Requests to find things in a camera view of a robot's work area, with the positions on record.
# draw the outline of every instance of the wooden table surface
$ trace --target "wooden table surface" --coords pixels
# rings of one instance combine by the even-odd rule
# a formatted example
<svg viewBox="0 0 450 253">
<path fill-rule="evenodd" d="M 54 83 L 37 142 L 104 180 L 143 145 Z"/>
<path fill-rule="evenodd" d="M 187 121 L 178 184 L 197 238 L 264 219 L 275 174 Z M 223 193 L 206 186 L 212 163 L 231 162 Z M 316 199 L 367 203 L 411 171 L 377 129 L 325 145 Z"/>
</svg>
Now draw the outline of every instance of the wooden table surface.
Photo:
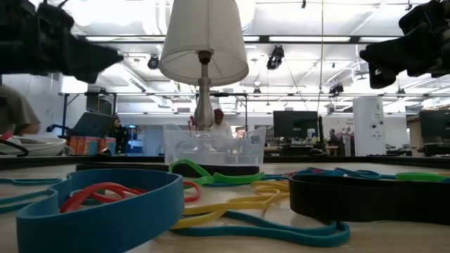
<svg viewBox="0 0 450 253">
<path fill-rule="evenodd" d="M 265 164 L 262 169 L 268 174 L 281 174 L 307 167 L 333 169 L 343 167 L 346 169 L 369 169 L 384 174 L 394 174 L 406 171 L 435 171 L 446 170 L 425 169 L 419 167 L 402 167 L 383 164 L 356 164 L 356 163 L 318 163 L 318 164 Z M 75 170 L 74 165 L 57 167 L 40 167 L 32 169 L 16 169 L 0 171 L 0 178 L 65 178 L 65 175 Z M 10 186 L 0 185 L 0 197 L 10 197 L 23 193 L 31 193 L 43 190 L 46 186 Z M 234 188 L 202 188 L 202 198 L 188 206 L 206 205 L 225 202 L 232 197 L 254 195 L 251 186 L 239 186 Z M 262 210 L 249 211 L 251 214 L 263 216 Z M 289 208 L 289 201 L 276 203 L 264 213 L 265 219 L 285 225 L 313 228 L 322 226 L 318 221 L 306 216 L 294 213 Z M 234 221 L 220 219 L 207 224 L 236 224 Z M 194 238 L 175 235 L 170 232 L 163 233 L 150 242 L 147 242 L 130 253 L 436 253 L 450 252 L 450 226 L 441 226 L 426 223 L 377 221 L 370 223 L 348 223 L 351 230 L 350 241 L 343 246 L 334 248 L 313 248 L 296 245 L 289 242 L 281 242 L 264 238 L 251 237 L 216 237 Z M 15 213 L 0 214 L 0 252 L 17 252 L 15 237 Z"/>
</svg>

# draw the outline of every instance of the person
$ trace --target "person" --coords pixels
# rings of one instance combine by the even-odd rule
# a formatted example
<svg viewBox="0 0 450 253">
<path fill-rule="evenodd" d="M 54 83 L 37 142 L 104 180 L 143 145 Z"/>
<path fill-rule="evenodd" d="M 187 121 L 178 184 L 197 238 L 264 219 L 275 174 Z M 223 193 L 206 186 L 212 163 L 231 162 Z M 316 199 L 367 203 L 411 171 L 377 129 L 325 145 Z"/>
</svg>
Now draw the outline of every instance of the person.
<svg viewBox="0 0 450 253">
<path fill-rule="evenodd" d="M 27 99 L 15 89 L 0 85 L 0 134 L 37 134 L 41 122 Z"/>
<path fill-rule="evenodd" d="M 110 132 L 110 137 L 115 138 L 115 153 L 125 154 L 127 152 L 128 131 L 120 124 L 120 119 L 117 115 L 114 119 L 114 126 Z"/>
<path fill-rule="evenodd" d="M 224 121 L 224 112 L 222 110 L 214 110 L 214 124 L 210 127 L 210 131 L 225 132 L 231 135 L 231 126 Z"/>
<path fill-rule="evenodd" d="M 339 146 L 339 139 L 335 135 L 334 129 L 330 129 L 330 140 L 328 141 L 328 144 L 331 146 Z"/>
</svg>

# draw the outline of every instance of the ceiling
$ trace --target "ceiling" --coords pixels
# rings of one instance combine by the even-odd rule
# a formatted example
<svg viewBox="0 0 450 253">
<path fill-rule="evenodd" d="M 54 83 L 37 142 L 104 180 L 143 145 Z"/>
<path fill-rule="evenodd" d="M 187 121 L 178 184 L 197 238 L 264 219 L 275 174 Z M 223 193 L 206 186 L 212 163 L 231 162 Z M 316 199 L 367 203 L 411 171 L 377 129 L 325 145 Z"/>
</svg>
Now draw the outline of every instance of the ceiling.
<svg viewBox="0 0 450 253">
<path fill-rule="evenodd" d="M 164 35 L 170 19 L 174 0 L 69 0 L 65 10 L 74 17 L 76 32 L 85 35 L 93 41 L 99 40 L 102 44 L 117 48 L 125 56 L 125 61 L 105 70 L 98 78 L 96 85 L 105 87 L 108 91 L 140 92 L 133 85 L 131 79 L 137 81 L 147 92 L 195 92 L 195 87 L 171 82 L 159 70 L 149 70 L 147 62 L 150 55 L 160 55 L 163 44 L 108 43 L 111 36 L 134 36 L 134 41 L 144 35 Z M 370 37 L 374 40 L 383 40 L 377 37 L 398 37 L 401 30 L 398 28 L 399 19 L 407 13 L 407 0 L 307 0 L 302 8 L 302 1 L 293 0 L 236 0 L 240 9 L 240 19 L 243 25 L 243 34 L 247 36 L 359 36 Z M 427 2 L 426 0 L 413 0 L 414 6 Z M 285 51 L 283 64 L 277 70 L 267 70 L 268 55 L 274 44 L 246 43 L 247 59 L 250 67 L 249 75 L 238 84 L 218 87 L 219 91 L 252 93 L 254 88 L 260 87 L 262 93 L 316 93 L 323 88 L 328 93 L 331 84 L 341 83 L 345 93 L 395 93 L 399 87 L 405 88 L 407 93 L 439 93 L 441 89 L 450 87 L 447 78 L 431 79 L 429 75 L 422 77 L 408 77 L 401 73 L 398 82 L 383 90 L 372 90 L 369 87 L 367 74 L 361 76 L 358 71 L 364 72 L 366 64 L 359 59 L 359 51 L 364 44 L 325 44 L 317 43 L 317 38 L 309 37 L 310 44 L 291 44 L 282 42 Z M 268 100 L 269 97 L 252 97 L 250 100 Z M 151 103 L 129 97 L 124 99 L 127 103 Z M 270 100 L 280 103 L 284 100 L 290 102 L 294 108 L 301 108 L 310 103 L 315 108 L 319 97 L 299 96 L 287 99 L 283 96 L 271 96 Z M 320 99 L 319 107 L 332 103 L 327 97 Z M 420 98 L 400 101 L 400 105 L 415 105 Z M 342 104 L 351 105 L 346 99 Z"/>
</svg>

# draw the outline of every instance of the white lampshade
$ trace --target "white lampshade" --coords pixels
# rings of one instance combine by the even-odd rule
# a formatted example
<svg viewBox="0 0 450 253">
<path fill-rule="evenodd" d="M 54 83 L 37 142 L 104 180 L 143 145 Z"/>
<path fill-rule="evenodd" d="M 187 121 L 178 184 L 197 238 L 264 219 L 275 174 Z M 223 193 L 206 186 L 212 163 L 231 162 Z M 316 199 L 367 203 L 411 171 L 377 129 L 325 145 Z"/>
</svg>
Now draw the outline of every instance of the white lampshade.
<svg viewBox="0 0 450 253">
<path fill-rule="evenodd" d="M 211 86 L 233 84 L 248 75 L 247 56 L 234 0 L 175 0 L 159 68 L 177 82 L 198 85 L 197 52 L 210 51 Z"/>
</svg>

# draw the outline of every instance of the clear plastic bin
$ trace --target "clear plastic bin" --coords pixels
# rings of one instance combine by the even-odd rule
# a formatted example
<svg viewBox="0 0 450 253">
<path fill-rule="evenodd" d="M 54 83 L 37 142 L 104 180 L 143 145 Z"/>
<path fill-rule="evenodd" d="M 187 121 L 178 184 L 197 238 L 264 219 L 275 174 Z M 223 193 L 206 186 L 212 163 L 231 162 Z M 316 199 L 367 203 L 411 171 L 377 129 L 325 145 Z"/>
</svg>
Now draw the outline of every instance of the clear plastic bin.
<svg viewBox="0 0 450 253">
<path fill-rule="evenodd" d="M 174 125 L 164 127 L 165 163 L 189 159 L 197 164 L 219 166 L 261 166 L 266 128 L 234 138 L 232 133 L 182 131 Z"/>
</svg>

